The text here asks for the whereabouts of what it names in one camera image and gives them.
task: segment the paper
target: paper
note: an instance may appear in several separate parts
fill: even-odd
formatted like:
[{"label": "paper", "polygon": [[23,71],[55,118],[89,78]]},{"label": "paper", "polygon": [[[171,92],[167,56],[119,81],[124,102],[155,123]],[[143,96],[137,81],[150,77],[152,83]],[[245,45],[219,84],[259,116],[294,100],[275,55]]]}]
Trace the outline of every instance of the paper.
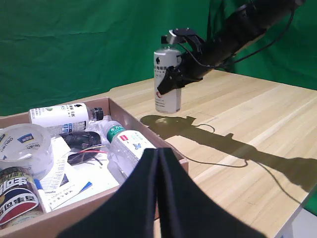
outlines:
[{"label": "paper", "polygon": [[60,186],[70,148],[62,137],[57,136],[52,138],[52,151],[54,165],[51,171],[41,179],[41,185],[45,192],[55,191]]},{"label": "paper", "polygon": [[45,191],[52,210],[76,196],[85,186],[91,185],[89,180],[77,172],[69,163],[65,164],[65,174],[60,187],[55,191]]},{"label": "paper", "polygon": [[107,154],[100,153],[96,155],[96,158],[100,160],[103,165],[101,165],[98,161],[91,159],[86,163],[73,166],[79,174],[88,178],[88,180],[92,183],[92,186],[63,203],[60,207],[78,202],[119,185],[117,180],[112,176],[107,168],[109,163]]}]

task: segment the white bottle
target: white bottle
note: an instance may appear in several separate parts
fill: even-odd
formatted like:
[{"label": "white bottle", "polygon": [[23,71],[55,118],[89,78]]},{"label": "white bottle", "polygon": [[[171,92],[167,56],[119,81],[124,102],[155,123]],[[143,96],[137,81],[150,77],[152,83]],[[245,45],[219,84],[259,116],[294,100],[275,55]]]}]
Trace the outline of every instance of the white bottle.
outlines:
[{"label": "white bottle", "polygon": [[155,146],[136,130],[126,130],[117,121],[109,121],[102,125],[103,133],[110,142],[109,159],[116,162],[122,172],[129,176],[139,160],[144,149]]},{"label": "white bottle", "polygon": [[30,123],[47,128],[51,136],[83,131],[89,123],[103,118],[102,108],[90,109],[84,103],[34,108],[29,111]]}]

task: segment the black object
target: black object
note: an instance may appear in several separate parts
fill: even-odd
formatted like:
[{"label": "black object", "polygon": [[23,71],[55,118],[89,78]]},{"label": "black object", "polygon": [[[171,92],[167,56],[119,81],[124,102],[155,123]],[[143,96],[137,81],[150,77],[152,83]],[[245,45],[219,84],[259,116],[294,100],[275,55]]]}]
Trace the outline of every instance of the black object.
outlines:
[{"label": "black object", "polygon": [[[70,148],[83,150],[101,144],[100,135],[93,131],[76,131],[60,135]],[[94,158],[98,153],[76,153],[68,156],[70,165],[77,165]]]},{"label": "black object", "polygon": [[119,190],[58,238],[153,238],[158,203],[163,238],[264,238],[208,198],[170,148],[146,149]]},{"label": "black object", "polygon": [[306,0],[253,0],[241,6],[225,21],[224,27],[215,36],[202,42],[197,40],[196,33],[186,31],[191,29],[175,29],[173,36],[185,39],[193,51],[181,55],[182,62],[177,67],[169,67],[165,77],[158,86],[158,91],[164,95],[176,88],[197,82],[213,68],[221,68],[221,63],[234,56],[238,51],[261,38],[266,31],[280,21],[284,16],[293,13]]},{"label": "black object", "polygon": [[94,112],[96,113],[96,120],[104,119],[104,111],[102,108],[94,108]]}]

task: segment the clear tape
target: clear tape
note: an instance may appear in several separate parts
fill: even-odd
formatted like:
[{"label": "clear tape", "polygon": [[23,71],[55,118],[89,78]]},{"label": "clear tape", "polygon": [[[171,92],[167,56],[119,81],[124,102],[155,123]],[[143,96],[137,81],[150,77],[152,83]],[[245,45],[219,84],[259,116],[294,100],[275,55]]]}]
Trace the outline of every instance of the clear tape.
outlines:
[{"label": "clear tape", "polygon": [[17,124],[0,130],[0,170],[24,167],[42,179],[53,167],[51,136],[36,124]]}]

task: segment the red wire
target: red wire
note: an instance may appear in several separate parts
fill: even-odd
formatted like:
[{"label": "red wire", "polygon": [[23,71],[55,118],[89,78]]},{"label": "red wire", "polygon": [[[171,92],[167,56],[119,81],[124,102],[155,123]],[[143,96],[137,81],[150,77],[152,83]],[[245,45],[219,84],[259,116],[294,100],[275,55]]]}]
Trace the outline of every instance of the red wire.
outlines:
[{"label": "red wire", "polygon": [[103,154],[107,154],[108,152],[106,151],[102,151],[102,150],[84,150],[84,151],[79,151],[78,153],[103,153]]}]

